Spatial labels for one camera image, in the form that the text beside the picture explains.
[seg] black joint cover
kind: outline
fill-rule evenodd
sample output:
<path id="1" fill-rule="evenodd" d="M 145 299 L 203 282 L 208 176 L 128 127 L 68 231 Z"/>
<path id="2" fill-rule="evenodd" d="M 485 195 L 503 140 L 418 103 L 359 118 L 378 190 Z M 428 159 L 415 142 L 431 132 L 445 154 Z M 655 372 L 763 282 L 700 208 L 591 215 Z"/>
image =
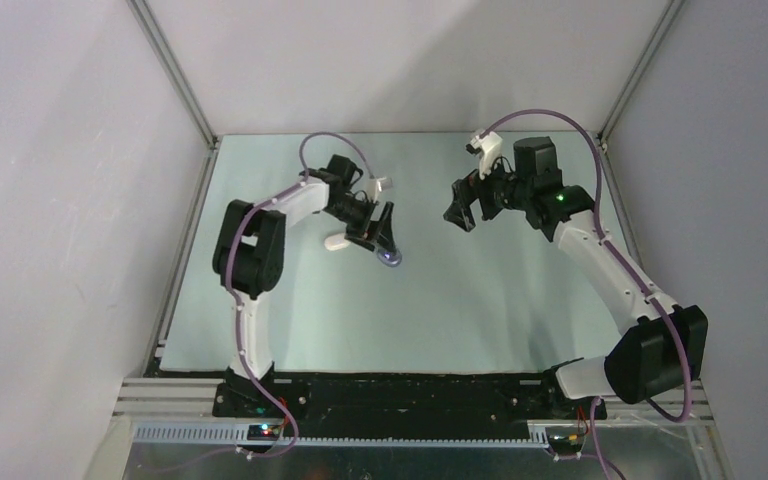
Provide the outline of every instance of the black joint cover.
<path id="1" fill-rule="evenodd" d="M 225 286 L 225 269 L 234 235 L 246 213 L 253 205 L 240 200 L 228 204 L 219 231 L 216 250 L 213 252 L 213 271 L 219 275 L 219 283 Z M 257 237 L 257 243 L 240 243 L 231 271 L 231 286 L 257 298 L 263 292 L 275 288 L 284 270 L 284 234 L 286 215 L 281 212 L 261 210 L 246 226 L 243 236 Z"/>
<path id="2" fill-rule="evenodd" d="M 696 305 L 674 307 L 670 319 L 678 330 L 690 364 L 699 378 L 708 335 L 708 318 Z M 633 404 L 682 385 L 678 352 L 664 320 L 646 320 L 628 329 L 605 358 L 608 383 L 622 401 Z"/>

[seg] robotic arm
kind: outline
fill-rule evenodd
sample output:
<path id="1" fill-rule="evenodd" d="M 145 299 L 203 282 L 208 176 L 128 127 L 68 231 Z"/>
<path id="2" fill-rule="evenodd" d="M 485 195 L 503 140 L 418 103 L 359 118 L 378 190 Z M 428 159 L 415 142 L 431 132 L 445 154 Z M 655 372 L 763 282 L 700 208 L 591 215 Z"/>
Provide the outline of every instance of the robotic arm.
<path id="1" fill-rule="evenodd" d="M 223 273 L 228 266 L 231 246 L 240 242 L 234 258 L 231 286 L 243 298 L 243 356 L 252 373 L 259 379 L 272 367 L 269 349 L 269 292 L 278 284 L 284 268 L 284 236 L 287 229 L 314 213 L 324 211 L 346 224 L 346 239 L 375 252 L 384 264 L 394 267 L 401 262 L 401 253 L 393 239 L 393 202 L 386 202 L 378 220 L 372 220 L 383 190 L 392 187 L 384 178 L 371 178 L 358 199 L 352 193 L 360 169 L 346 157 L 334 155 L 328 167 L 309 170 L 308 179 L 273 203 L 254 214 L 243 231 L 243 238 L 234 238 L 243 217 L 254 204 L 235 200 L 228 205 L 213 254 L 213 271 Z M 256 237 L 254 244 L 246 239 Z M 240 356 L 232 355 L 231 369 L 247 378 Z"/>
<path id="2" fill-rule="evenodd" d="M 696 306 L 680 307 L 627 255 L 613 248 L 609 231 L 602 238 L 596 235 L 594 201 L 580 186 L 563 184 L 549 137 L 515 142 L 513 171 L 506 171 L 499 161 L 501 138 L 495 133 L 476 135 L 467 151 L 480 155 L 479 168 L 452 185 L 454 199 L 443 218 L 469 232 L 475 228 L 470 206 L 476 200 L 485 221 L 502 210 L 525 212 L 535 230 L 580 266 L 622 335 L 605 357 L 550 369 L 566 399 L 616 395 L 626 403 L 638 403 L 682 384 L 678 351 L 655 300 L 679 333 L 691 378 L 699 377 L 708 329 L 704 313 Z"/>

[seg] white table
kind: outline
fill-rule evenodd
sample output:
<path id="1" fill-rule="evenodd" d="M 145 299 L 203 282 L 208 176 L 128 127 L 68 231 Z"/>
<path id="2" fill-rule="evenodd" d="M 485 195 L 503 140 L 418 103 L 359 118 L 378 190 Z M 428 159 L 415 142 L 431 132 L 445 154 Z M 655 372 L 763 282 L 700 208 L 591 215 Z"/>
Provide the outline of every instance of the white table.
<path id="1" fill-rule="evenodd" d="M 554 141 L 566 184 L 594 191 L 593 160 L 574 132 L 507 133 L 505 155 L 527 136 Z M 166 340 L 164 370 L 222 370 L 233 354 L 232 301 L 211 269 L 227 204 L 257 201 L 301 170 L 303 135 L 222 139 L 183 285 Z M 467 133 L 357 134 L 350 138 L 375 173 L 393 178 L 393 230 L 404 255 L 387 268 L 351 246 L 323 247 L 343 230 L 327 214 L 287 232 L 284 273 L 272 292 L 276 368 L 297 371 L 491 373 L 541 370 L 606 354 L 619 336 L 601 299 L 577 267 L 520 212 L 503 211 L 465 233 L 443 221 L 451 184 L 477 166 Z M 308 143 L 312 168 L 332 154 L 356 154 L 336 139 Z M 608 189 L 602 215 L 622 243 Z"/>

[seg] gray wall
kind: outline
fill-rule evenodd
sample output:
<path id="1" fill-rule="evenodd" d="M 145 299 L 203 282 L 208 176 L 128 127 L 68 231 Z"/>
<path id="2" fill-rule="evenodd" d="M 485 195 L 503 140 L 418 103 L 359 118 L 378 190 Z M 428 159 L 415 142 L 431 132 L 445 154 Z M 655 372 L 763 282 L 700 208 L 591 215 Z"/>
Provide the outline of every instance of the gray wall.
<path id="1" fill-rule="evenodd" d="M 738 478 L 768 478 L 768 1 L 688 2 L 610 155 L 653 278 L 710 319 Z"/>
<path id="2" fill-rule="evenodd" d="M 206 148 L 123 0 L 0 2 L 0 478 L 80 478 Z"/>

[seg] white wall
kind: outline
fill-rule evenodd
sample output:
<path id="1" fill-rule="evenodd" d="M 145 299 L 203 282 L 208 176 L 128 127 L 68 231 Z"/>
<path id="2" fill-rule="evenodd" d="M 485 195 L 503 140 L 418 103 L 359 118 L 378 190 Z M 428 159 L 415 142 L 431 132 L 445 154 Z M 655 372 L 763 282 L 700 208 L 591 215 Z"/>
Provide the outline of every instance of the white wall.
<path id="1" fill-rule="evenodd" d="M 151 2 L 219 133 L 598 130 L 666 3 Z"/>
<path id="2" fill-rule="evenodd" d="M 768 478 L 768 1 L 688 2 L 610 153 L 653 278 L 698 303 L 738 478 Z"/>
<path id="3" fill-rule="evenodd" d="M 79 478 L 206 150 L 123 0 L 0 2 L 0 478 Z"/>

